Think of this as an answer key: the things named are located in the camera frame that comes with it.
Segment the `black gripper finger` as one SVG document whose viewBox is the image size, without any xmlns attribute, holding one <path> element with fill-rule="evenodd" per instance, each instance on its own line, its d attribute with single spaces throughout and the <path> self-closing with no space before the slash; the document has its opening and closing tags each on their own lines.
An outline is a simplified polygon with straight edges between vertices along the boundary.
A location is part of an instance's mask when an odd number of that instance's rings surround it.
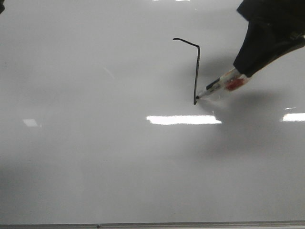
<svg viewBox="0 0 305 229">
<path fill-rule="evenodd" d="M 250 21 L 242 47 L 233 63 L 235 69 L 252 77 L 281 56 L 305 46 L 301 34 L 263 21 Z"/>
</svg>

